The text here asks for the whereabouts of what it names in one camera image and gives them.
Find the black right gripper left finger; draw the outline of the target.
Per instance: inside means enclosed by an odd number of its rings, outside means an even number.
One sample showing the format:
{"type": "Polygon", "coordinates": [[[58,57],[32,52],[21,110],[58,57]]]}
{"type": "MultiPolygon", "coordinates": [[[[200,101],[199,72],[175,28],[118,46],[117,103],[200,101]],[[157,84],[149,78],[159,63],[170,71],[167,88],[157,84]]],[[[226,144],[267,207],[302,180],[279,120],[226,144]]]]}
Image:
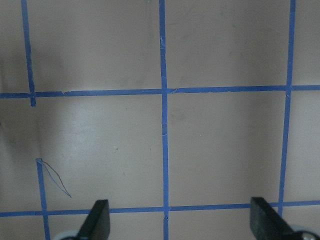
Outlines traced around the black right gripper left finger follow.
{"type": "Polygon", "coordinates": [[[111,232],[110,209],[107,199],[97,200],[79,229],[77,240],[107,240],[111,232]]]}

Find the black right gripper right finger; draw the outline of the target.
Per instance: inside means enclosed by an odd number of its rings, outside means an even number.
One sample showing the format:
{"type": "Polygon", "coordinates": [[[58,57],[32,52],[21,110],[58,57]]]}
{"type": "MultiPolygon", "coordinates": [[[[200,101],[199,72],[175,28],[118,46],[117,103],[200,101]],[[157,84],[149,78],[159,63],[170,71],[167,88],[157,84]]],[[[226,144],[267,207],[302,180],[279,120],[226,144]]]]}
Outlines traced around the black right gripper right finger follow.
{"type": "Polygon", "coordinates": [[[250,200],[250,229],[256,240],[295,239],[295,231],[263,197],[250,200]]]}

